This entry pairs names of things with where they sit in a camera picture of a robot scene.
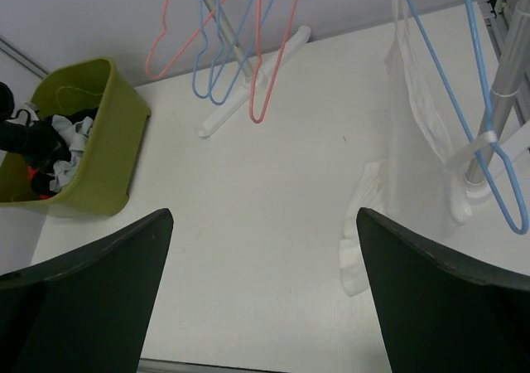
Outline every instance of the green bin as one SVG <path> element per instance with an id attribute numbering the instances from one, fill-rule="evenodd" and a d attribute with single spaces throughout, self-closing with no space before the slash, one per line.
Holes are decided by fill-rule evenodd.
<path id="1" fill-rule="evenodd" d="M 112 216 L 128 201 L 128 185 L 151 110 L 108 58 L 67 66 L 48 75 L 31 102 L 41 119 L 99 107 L 78 171 L 47 200 L 31 190 L 27 164 L 8 153 L 0 167 L 0 207 L 22 207 L 52 216 Z"/>

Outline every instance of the laundry basket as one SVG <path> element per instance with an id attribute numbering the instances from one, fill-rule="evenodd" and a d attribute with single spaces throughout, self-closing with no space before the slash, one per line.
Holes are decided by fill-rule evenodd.
<path id="1" fill-rule="evenodd" d="M 8 153 L 0 167 L 0 207 L 22 207 L 53 216 L 76 211 L 112 216 L 128 201 L 143 129 L 151 110 L 108 58 L 56 70 L 37 87 L 31 102 L 41 119 L 99 107 L 81 163 L 60 193 L 47 200 L 31 190 L 27 164 Z"/>

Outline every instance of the gray wall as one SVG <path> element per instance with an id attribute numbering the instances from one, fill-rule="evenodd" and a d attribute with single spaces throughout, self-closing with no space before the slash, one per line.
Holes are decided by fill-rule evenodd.
<path id="1" fill-rule="evenodd" d="M 265 47 L 280 43 L 291 1 L 276 1 L 263 30 Z M 415 1 L 420 9 L 429 9 L 460 0 Z M 147 79 L 143 63 L 161 30 L 162 3 L 163 0 L 0 0 L 0 34 L 50 70 L 94 56 L 112 56 L 122 72 L 138 83 Z M 198 6 L 198 0 L 171 1 L 169 32 L 154 60 L 155 70 L 162 68 L 197 28 Z M 234 24 L 242 17 L 245 6 L 246 0 L 226 2 L 225 10 Z M 390 0 L 300 0 L 294 26 L 307 24 L 316 37 L 323 37 L 389 18 Z M 245 46 L 252 35 L 253 24 L 248 21 L 242 36 Z M 172 73 L 189 70 L 201 47 L 198 39 Z"/>
<path id="2" fill-rule="evenodd" d="M 39 79 L 0 52 L 0 81 L 9 85 L 16 101 L 24 101 Z M 30 264 L 45 218 L 30 211 L 0 209 L 0 274 Z"/>

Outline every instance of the white table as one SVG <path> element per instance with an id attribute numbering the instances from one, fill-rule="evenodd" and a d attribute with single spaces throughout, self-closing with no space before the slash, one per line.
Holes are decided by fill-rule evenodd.
<path id="1" fill-rule="evenodd" d="M 424 21 L 476 132 L 483 103 L 465 10 Z M 444 106 L 454 144 L 463 145 L 413 29 L 434 100 Z M 497 60 L 482 21 L 479 32 L 492 80 Z M 214 107 L 192 94 L 190 75 L 140 87 L 153 115 L 130 202 L 108 219 L 49 217 L 33 264 L 169 207 L 175 229 L 143 357 L 305 373 L 389 371 L 370 292 L 349 298 L 340 287 L 338 242 L 364 163 L 383 155 L 383 57 L 392 39 L 388 24 L 305 46 L 281 70 L 262 125 L 243 108 L 210 139 L 195 127 Z M 201 85 L 205 79 L 200 73 Z M 516 127 L 511 120 L 508 131 Z M 516 260 L 530 254 L 494 202 L 480 211 L 451 245 L 501 266 L 519 264 L 503 245 L 467 240 L 485 220 L 513 242 Z"/>

